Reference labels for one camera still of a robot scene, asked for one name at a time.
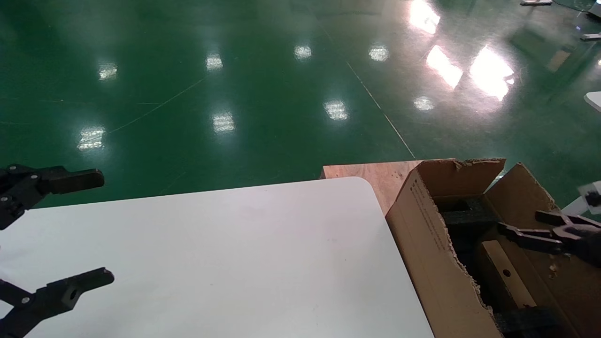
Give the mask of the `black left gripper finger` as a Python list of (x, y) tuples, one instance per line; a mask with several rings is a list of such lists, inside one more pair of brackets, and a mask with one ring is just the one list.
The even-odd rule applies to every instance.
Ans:
[(107, 268), (97, 268), (48, 283), (34, 293), (2, 280), (0, 299), (13, 308), (0, 321), (0, 335), (24, 338), (42, 321), (73, 310), (82, 294), (114, 280), (114, 274)]
[(0, 170), (0, 229), (12, 225), (49, 194), (70, 194), (104, 184), (98, 169), (71, 172), (63, 166), (35, 169), (10, 164)]

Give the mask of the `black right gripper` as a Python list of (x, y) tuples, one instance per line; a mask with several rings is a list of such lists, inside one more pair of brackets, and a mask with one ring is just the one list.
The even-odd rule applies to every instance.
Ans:
[(497, 223), (497, 231), (520, 248), (550, 255), (574, 255), (593, 267), (601, 266), (601, 225), (579, 215), (536, 211), (535, 220), (558, 227), (552, 230), (520, 229)]

